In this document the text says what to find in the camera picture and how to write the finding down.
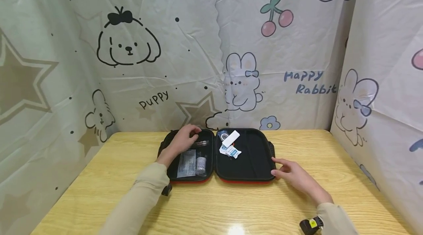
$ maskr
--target sleeve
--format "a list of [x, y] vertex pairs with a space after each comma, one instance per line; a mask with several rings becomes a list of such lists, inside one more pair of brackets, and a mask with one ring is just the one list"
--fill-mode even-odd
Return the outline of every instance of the sleeve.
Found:
[[137, 235], [150, 210], [169, 184], [166, 166], [153, 163], [142, 170], [122, 200], [108, 216], [98, 235]]
[[345, 210], [332, 203], [317, 206], [317, 215], [323, 221], [322, 235], [359, 235]]

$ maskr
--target black bow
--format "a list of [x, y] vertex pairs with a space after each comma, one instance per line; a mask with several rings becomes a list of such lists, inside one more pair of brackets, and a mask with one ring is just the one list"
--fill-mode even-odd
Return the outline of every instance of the black bow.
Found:
[[107, 15], [107, 18], [109, 19], [110, 24], [113, 26], [118, 25], [120, 23], [131, 23], [133, 21], [133, 15], [129, 10], [126, 10], [125, 12], [122, 12], [123, 7], [119, 10], [118, 7], [115, 7], [117, 10], [116, 13], [110, 13]]

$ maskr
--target person's right hand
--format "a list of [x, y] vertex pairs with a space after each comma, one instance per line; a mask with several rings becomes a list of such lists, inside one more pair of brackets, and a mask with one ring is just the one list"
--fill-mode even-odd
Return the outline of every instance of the person's right hand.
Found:
[[325, 191], [317, 181], [310, 176], [298, 163], [285, 159], [272, 157], [273, 162], [282, 165], [279, 170], [272, 170], [271, 174], [276, 179], [284, 179], [298, 191], [311, 197], [315, 205], [325, 202], [333, 203], [331, 195]]

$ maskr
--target star pattern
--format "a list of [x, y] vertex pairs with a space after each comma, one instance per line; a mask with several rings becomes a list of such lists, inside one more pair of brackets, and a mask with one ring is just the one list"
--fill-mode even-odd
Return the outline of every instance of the star pattern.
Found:
[[206, 128], [207, 118], [213, 116], [215, 113], [219, 112], [214, 106], [213, 93], [208, 93], [205, 97], [201, 98], [200, 101], [196, 104], [187, 103], [187, 102], [176, 102], [176, 105], [185, 115], [184, 123], [194, 124], [202, 128]]
[[103, 19], [101, 18], [101, 12], [85, 18], [82, 15], [75, 12], [78, 23], [80, 24], [79, 39], [86, 42], [94, 53], [97, 53], [98, 35], [103, 27]]
[[20, 196], [11, 194], [4, 196], [3, 205], [0, 208], [1, 234], [6, 234], [15, 221], [30, 214], [30, 208], [27, 206], [27, 202], [31, 192], [32, 190]]
[[152, 121], [151, 118], [156, 113], [156, 109], [150, 107], [146, 107], [145, 109], [137, 107], [137, 110], [140, 112], [140, 118], [147, 118], [150, 121]]
[[84, 154], [87, 156], [92, 147], [99, 146], [95, 129], [87, 129], [78, 142], [84, 145]]
[[25, 108], [51, 112], [41, 83], [57, 65], [23, 58], [0, 29], [0, 125]]

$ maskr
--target small bottle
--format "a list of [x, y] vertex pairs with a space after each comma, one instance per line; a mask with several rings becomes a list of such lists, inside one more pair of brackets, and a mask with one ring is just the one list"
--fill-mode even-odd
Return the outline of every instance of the small bottle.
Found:
[[195, 170], [195, 174], [198, 176], [206, 176], [206, 161], [205, 157], [198, 157], [197, 158], [197, 169]]

